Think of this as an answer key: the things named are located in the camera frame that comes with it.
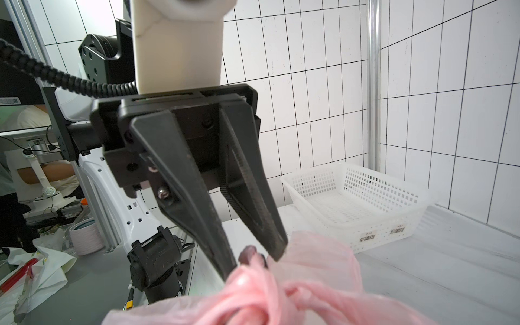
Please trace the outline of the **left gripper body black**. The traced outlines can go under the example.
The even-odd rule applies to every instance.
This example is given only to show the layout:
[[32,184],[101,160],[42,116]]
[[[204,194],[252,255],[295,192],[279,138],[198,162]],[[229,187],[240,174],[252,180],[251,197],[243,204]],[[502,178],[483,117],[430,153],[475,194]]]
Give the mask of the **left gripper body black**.
[[120,188],[172,187],[196,169],[205,189],[261,188],[258,93],[238,84],[96,100],[90,120]]

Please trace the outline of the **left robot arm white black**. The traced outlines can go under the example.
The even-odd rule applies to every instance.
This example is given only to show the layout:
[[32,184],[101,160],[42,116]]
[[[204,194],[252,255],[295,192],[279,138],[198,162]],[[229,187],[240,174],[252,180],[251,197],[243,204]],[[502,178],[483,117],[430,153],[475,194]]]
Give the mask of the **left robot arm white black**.
[[179,294],[186,273],[179,238],[144,212],[138,196],[144,185],[221,278],[236,261],[212,189],[220,189],[271,258],[283,256],[288,238],[261,161],[258,93],[250,85],[140,95],[132,81],[81,79],[6,41],[1,61],[48,83],[63,156],[78,162],[107,201],[131,281],[150,303]]

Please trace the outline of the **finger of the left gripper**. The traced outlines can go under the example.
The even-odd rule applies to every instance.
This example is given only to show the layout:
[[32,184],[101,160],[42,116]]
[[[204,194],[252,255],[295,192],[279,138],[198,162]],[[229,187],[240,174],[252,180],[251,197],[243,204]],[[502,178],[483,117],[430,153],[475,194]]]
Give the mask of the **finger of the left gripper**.
[[265,176],[252,108],[245,102],[219,107],[220,189],[225,199],[275,261],[288,238]]
[[161,111],[132,119],[129,130],[158,169],[150,180],[154,191],[167,185],[170,195],[159,200],[165,215],[189,233],[223,280],[236,268],[221,220],[175,115]]

